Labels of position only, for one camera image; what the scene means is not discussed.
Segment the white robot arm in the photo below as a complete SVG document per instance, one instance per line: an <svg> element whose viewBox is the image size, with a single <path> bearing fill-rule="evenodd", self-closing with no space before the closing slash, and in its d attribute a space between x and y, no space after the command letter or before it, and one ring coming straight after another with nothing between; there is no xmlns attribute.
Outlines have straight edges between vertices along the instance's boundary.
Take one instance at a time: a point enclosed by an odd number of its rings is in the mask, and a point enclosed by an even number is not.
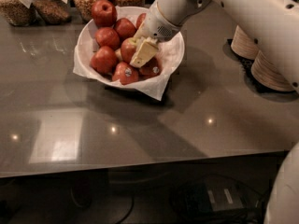
<svg viewBox="0 0 299 224"><path fill-rule="evenodd" d="M257 44L294 89L299 84L299 6L292 0L212 0ZM201 11L198 0L155 0L137 37L171 40ZM299 223L299 145L280 166L263 224Z"/></svg>

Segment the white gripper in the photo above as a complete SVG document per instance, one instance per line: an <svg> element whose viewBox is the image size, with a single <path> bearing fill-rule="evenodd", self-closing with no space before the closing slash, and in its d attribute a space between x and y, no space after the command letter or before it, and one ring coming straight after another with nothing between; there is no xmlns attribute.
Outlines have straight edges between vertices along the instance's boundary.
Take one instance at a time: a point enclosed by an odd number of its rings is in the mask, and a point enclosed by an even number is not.
<svg viewBox="0 0 299 224"><path fill-rule="evenodd" d="M158 7L158 2L155 1L134 35L134 41L137 42L136 51L130 65L136 68L145 65L159 51L158 41L170 41L179 31L180 27L164 17Z"/></svg>

